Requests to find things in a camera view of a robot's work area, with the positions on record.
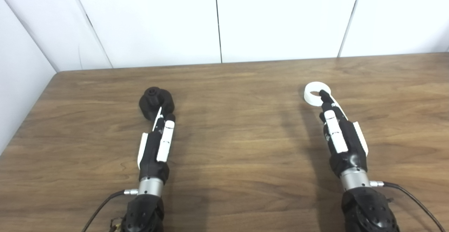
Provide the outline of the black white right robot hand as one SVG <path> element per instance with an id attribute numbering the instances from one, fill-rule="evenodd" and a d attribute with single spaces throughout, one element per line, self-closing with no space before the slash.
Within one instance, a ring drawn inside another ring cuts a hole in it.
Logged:
<path id="1" fill-rule="evenodd" d="M 323 122 L 323 134 L 330 151 L 330 168 L 337 177 L 349 169 L 368 171 L 367 154 L 357 132 L 354 122 L 344 115 L 330 93 L 319 91 Z"/>

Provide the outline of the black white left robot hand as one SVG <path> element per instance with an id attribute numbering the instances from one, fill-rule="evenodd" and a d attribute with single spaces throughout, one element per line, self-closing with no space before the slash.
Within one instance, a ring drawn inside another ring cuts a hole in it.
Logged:
<path id="1" fill-rule="evenodd" d="M 139 148 L 139 181 L 158 179 L 165 184 L 170 169 L 167 164 L 175 129 L 175 116 L 161 106 L 150 133 L 143 133 Z"/>

